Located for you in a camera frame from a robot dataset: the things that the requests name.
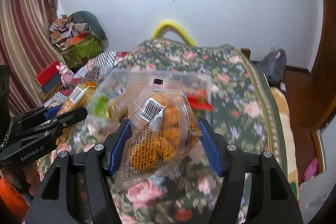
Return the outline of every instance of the striped curtain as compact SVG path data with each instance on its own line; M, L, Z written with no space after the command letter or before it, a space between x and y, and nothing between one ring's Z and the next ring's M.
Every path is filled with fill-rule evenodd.
M12 115L42 105L34 80L60 53L51 45L49 26L57 0L0 0L0 64L11 67L9 106Z

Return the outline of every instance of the barcode sticker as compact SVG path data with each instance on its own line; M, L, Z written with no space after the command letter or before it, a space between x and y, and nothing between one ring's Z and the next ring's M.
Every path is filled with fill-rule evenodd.
M154 100L153 98L149 98L147 102L145 102L144 110L140 115L141 118L150 122L156 116L162 116L162 109L164 108L158 101Z
M69 99L76 105L84 95L84 90L79 87L76 87L71 93Z

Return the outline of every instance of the gray backpack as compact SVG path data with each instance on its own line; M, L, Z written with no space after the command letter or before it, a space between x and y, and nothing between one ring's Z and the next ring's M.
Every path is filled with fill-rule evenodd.
M279 87L284 76L286 63L286 52L283 49L278 49L265 56L265 58L261 60L256 67L265 74L270 86Z

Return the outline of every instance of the pile of clothes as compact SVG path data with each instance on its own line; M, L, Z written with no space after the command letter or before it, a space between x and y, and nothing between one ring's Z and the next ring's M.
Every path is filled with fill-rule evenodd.
M61 51L81 41L78 39L79 34L91 31L87 23L74 23L73 15L62 15L61 19L55 19L49 30L51 31L51 43Z

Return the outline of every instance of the wooden floor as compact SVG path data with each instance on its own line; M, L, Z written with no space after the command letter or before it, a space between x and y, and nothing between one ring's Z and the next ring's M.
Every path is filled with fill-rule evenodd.
M285 71L283 82L286 85L284 95L289 107L300 184L303 180L303 172L311 160L316 157L310 131L330 102L324 100L323 94L316 92L317 83L304 73Z

